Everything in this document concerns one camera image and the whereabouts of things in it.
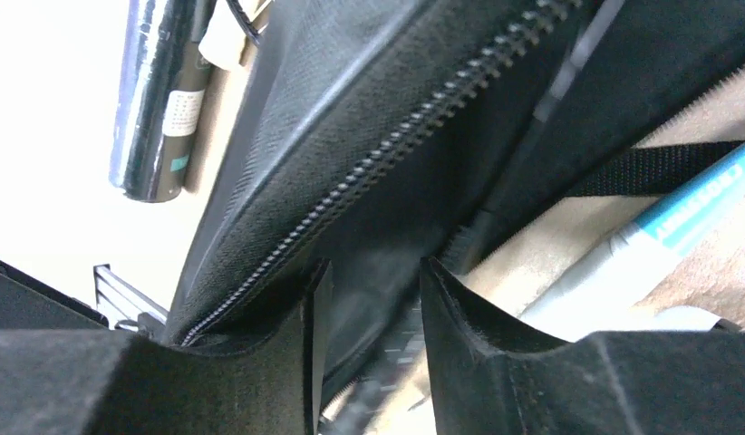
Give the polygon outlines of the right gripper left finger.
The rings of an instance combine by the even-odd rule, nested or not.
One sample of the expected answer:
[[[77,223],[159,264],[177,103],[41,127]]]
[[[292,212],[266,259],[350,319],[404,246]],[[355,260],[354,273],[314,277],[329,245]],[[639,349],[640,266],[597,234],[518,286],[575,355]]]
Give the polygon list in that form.
[[[314,434],[332,268],[276,315],[182,352],[129,331],[0,329],[0,434]]]

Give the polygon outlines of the black badminton racket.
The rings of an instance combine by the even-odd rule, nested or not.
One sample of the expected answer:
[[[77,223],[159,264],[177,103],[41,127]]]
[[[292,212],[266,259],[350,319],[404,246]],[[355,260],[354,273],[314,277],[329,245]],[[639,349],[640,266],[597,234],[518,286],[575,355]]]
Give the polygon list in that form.
[[[416,297],[383,336],[335,417],[321,418],[321,434],[363,434],[401,387],[425,349],[421,299]]]

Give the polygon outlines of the black Crossway racket bag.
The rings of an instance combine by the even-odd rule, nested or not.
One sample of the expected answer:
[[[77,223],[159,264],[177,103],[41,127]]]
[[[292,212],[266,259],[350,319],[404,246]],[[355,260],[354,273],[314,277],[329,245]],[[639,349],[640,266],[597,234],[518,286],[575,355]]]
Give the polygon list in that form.
[[[277,1],[163,340],[241,353],[328,260],[324,396],[436,256],[468,271],[745,63],[745,1]]]

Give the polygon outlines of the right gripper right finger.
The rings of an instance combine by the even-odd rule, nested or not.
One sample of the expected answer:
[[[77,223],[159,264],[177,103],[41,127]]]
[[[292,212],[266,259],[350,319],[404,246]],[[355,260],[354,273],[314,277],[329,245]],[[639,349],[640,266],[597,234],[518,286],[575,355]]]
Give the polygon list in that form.
[[[745,434],[745,333],[602,332],[567,343],[421,263],[439,434]]]

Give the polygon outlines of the black shuttlecock tube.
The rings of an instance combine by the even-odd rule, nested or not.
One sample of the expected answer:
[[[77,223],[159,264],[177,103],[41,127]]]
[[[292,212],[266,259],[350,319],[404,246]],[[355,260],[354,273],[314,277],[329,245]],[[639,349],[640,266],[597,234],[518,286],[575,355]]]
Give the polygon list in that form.
[[[109,181],[131,200],[166,202],[183,188],[211,73],[199,44],[214,7],[129,3]]]

